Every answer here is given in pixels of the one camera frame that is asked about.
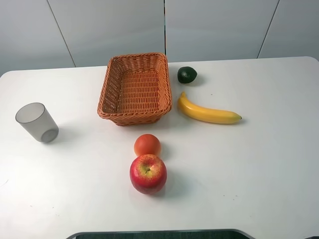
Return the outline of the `orange fruit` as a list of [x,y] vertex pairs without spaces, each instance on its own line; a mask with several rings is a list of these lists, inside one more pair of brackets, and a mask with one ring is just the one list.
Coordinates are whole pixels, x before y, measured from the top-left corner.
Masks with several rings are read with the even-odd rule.
[[137,138],[134,144],[136,156],[153,154],[159,156],[161,153],[161,143],[157,137],[152,134],[143,134]]

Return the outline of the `orange wicker basket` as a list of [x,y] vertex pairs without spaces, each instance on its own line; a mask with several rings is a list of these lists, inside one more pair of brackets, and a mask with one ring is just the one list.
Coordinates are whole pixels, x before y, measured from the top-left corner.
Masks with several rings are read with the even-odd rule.
[[167,57],[140,53],[110,59],[97,113],[119,126],[154,123],[172,108]]

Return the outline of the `yellow banana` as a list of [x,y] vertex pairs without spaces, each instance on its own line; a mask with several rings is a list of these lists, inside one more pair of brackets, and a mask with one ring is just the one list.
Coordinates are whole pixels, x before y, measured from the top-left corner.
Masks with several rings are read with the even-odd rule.
[[233,124],[242,119],[242,117],[235,112],[198,106],[187,98],[185,92],[180,94],[177,105],[179,110],[186,116],[203,122]]

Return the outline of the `dark green avocado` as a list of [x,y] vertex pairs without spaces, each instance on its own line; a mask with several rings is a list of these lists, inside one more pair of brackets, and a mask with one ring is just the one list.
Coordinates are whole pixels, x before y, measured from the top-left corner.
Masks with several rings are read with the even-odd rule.
[[177,72],[177,79],[182,84],[189,84],[193,82],[196,77],[196,70],[189,66],[181,67]]

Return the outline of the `red apple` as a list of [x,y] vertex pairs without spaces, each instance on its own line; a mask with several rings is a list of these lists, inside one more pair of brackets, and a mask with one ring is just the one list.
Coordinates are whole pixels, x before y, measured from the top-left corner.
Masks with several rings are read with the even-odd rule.
[[130,180],[133,187],[142,194],[159,192],[166,183],[167,169],[156,155],[138,156],[130,166]]

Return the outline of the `grey translucent plastic cup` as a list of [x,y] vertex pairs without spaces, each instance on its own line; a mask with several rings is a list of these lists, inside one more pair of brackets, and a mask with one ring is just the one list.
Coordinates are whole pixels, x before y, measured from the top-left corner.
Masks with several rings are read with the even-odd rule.
[[59,128],[42,103],[23,106],[16,113],[15,120],[38,142],[49,143],[58,136]]

